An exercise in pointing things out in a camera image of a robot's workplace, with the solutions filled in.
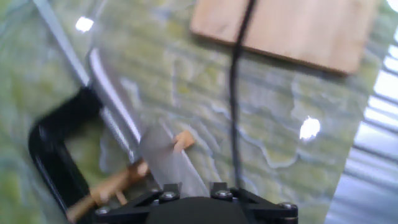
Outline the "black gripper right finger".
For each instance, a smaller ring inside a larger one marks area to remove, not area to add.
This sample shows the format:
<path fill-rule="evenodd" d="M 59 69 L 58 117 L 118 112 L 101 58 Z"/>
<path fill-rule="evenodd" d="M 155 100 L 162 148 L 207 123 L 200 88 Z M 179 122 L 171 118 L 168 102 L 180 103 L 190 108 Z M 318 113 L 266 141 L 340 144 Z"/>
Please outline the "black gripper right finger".
<path fill-rule="evenodd" d="M 296 204 L 272 203 L 246 189 L 228 187 L 226 182 L 211 182 L 210 198 L 237 205 L 248 223 L 299 223 L 299 209 Z"/>

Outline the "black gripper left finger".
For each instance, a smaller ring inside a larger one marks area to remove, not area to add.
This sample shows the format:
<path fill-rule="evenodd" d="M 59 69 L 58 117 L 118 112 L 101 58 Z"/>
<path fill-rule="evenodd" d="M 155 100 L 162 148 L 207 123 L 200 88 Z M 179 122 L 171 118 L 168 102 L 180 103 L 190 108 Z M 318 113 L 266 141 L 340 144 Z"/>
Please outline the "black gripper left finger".
<path fill-rule="evenodd" d="M 181 186 L 181 183 L 165 184 L 163 189 L 150 189 L 119 208 L 110 209 L 108 212 L 97 210 L 94 223 L 144 224 L 150 212 L 159 205 L 180 199 Z"/>

